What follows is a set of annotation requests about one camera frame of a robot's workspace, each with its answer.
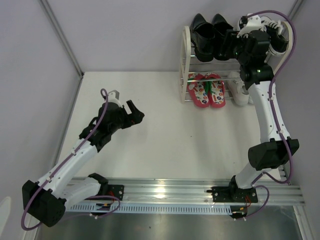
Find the metal panel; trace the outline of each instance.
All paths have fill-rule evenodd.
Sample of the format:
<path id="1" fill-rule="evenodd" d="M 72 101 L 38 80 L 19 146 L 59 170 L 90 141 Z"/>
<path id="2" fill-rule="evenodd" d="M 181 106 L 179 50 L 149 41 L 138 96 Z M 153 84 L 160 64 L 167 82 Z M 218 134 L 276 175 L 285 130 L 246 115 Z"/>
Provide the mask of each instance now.
<path id="1" fill-rule="evenodd" d="M 39 240 L 301 240 L 292 207 L 266 207 L 247 221 L 223 215 L 112 214 L 42 227 Z"/>
<path id="2" fill-rule="evenodd" d="M 75 177 L 70 185 L 82 181 L 83 177 Z M 177 179 L 126 179 L 109 178 L 111 185 L 124 185 L 124 204 L 176 204 L 184 205 L 221 205 L 213 203 L 211 193 L 207 193 L 213 186 L 227 186 L 228 180 L 177 180 Z M 269 188 L 270 198 L 268 206 L 304 206 L 305 201 L 299 186 L 280 185 L 273 181 L 258 181 L 259 185 Z M 261 205 L 267 197 L 264 189 L 257 188 L 259 202 L 252 205 Z"/>
<path id="3" fill-rule="evenodd" d="M 303 206 L 293 207 L 303 240 L 314 240 L 315 236 Z"/>

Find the black shoe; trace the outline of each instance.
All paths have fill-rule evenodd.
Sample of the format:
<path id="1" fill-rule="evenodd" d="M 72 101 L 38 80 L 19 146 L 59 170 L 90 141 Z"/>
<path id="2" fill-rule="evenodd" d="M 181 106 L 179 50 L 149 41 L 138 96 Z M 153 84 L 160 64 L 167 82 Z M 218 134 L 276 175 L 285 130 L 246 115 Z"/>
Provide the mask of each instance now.
<path id="1" fill-rule="evenodd" d="M 230 45 L 231 42 L 227 42 L 225 40 L 228 32 L 229 34 L 233 32 L 235 33 L 235 31 L 233 31 L 234 28 L 227 23 L 225 18 L 220 14 L 216 14 L 211 23 L 214 27 L 214 58 L 220 61 L 225 61 L 232 58 L 233 54 L 229 51 L 232 47 Z"/>
<path id="2" fill-rule="evenodd" d="M 201 62 L 212 61 L 214 59 L 214 26 L 200 13 L 195 15 L 190 25 L 190 35 L 196 58 Z"/>

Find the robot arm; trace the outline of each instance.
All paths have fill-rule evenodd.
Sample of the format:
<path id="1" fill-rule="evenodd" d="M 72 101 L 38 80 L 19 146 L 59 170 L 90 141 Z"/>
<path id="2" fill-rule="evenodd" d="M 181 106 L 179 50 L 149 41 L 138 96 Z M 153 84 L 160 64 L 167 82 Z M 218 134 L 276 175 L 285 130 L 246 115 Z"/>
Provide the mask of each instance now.
<path id="1" fill-rule="evenodd" d="M 113 133 L 118 129 L 126 129 L 141 123 L 145 116 L 131 100 L 127 101 L 131 110 L 131 113 L 127 114 L 119 101 L 119 93 L 114 90 L 108 94 L 107 109 L 96 131 L 82 144 L 95 128 L 95 121 L 101 118 L 105 104 L 99 109 L 98 117 L 94 117 L 88 127 L 79 135 L 79 140 L 71 150 L 73 155 L 57 173 L 51 178 L 52 173 L 59 168 L 60 164 L 40 177 L 37 182 L 29 180 L 22 187 L 23 206 L 26 208 L 34 193 L 48 181 L 27 211 L 48 227 L 55 225 L 62 218 L 65 210 L 74 204 L 91 196 L 107 194 L 109 191 L 108 180 L 96 173 L 73 186 L 67 187 L 67 184 L 83 165 L 98 154 L 111 140 Z"/>
<path id="2" fill-rule="evenodd" d="M 226 21 L 220 22 L 214 25 L 218 33 L 216 36 L 222 38 L 217 41 L 221 45 L 214 46 L 219 49 L 214 58 L 237 59 L 239 62 L 240 77 L 252 97 L 257 113 L 261 143 L 249 148 L 249 163 L 240 173 L 232 177 L 228 187 L 215 186 L 208 192 L 212 193 L 214 202 L 218 203 L 245 203 L 245 196 L 250 196 L 251 202 L 257 203 L 258 198 L 253 183 L 262 173 L 277 169 L 289 160 L 284 141 L 292 155 L 299 148 L 299 141 L 290 138 L 282 120 L 275 84 L 272 82 L 274 72 L 265 62 L 267 53 L 272 52 L 272 43 L 277 50 L 282 50 L 286 49 L 288 41 L 274 34 L 275 29 L 263 25 L 257 15 L 250 18 L 242 17 L 241 22 L 246 26 L 241 30 L 234 30 Z"/>

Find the pink flip-flop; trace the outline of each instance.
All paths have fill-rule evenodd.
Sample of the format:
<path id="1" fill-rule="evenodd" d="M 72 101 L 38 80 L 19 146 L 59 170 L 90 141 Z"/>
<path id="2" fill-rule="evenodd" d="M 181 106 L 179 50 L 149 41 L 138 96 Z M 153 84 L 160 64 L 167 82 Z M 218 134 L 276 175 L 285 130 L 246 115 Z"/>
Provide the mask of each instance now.
<path id="1" fill-rule="evenodd" d="M 220 79 L 218 74 L 212 73 L 205 77 L 206 79 Z M 226 105 L 225 84 L 223 81 L 207 82 L 209 85 L 208 98 L 213 108 L 222 108 Z"/>
<path id="2" fill-rule="evenodd" d="M 201 80 L 205 78 L 205 76 L 201 74 L 196 75 L 194 78 L 192 77 L 193 76 L 190 74 L 189 79 Z M 206 86 L 207 83 L 205 81 L 195 81 L 188 83 L 188 86 L 186 87 L 190 97 L 193 100 L 193 103 L 199 108 L 207 108 L 210 105 Z"/>

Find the white floor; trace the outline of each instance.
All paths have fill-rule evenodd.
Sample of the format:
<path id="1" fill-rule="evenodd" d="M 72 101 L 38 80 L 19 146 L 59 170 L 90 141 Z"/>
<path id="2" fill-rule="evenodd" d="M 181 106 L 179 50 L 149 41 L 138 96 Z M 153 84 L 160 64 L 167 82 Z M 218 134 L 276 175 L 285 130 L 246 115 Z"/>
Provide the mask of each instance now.
<path id="1" fill-rule="evenodd" d="M 221 109 L 181 103 L 178 78 L 177 72 L 86 72 L 61 156 L 98 115 L 101 88 L 118 90 L 122 104 L 132 100 L 145 117 L 113 134 L 77 176 L 230 179 L 239 173 L 248 163 L 248 149 L 260 143 L 255 107 L 239 107 L 232 100 Z M 278 170 L 272 174 L 280 178 Z"/>

